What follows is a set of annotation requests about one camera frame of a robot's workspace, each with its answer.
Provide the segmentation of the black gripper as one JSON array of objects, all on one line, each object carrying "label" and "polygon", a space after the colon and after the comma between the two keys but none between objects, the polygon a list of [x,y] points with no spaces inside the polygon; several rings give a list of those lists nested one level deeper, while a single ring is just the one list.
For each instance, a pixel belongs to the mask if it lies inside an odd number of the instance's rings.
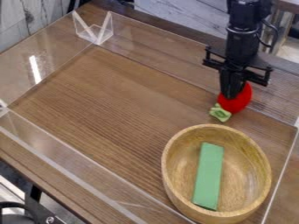
[{"label": "black gripper", "polygon": [[244,87],[244,80],[267,86],[272,66],[256,55],[248,63],[239,64],[225,57],[224,48],[205,46],[205,58],[201,64],[219,70],[220,92],[227,99],[235,99]]}]

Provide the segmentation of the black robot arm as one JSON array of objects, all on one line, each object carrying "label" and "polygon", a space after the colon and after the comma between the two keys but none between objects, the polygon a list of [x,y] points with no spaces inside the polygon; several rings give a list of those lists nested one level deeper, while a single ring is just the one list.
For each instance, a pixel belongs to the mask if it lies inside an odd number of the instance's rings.
[{"label": "black robot arm", "polygon": [[271,0],[227,0],[227,41],[223,51],[205,47],[203,64],[219,71],[220,93],[235,99],[248,81],[266,86],[272,66],[259,57],[259,45],[271,47],[262,38],[263,25],[271,14]]}]

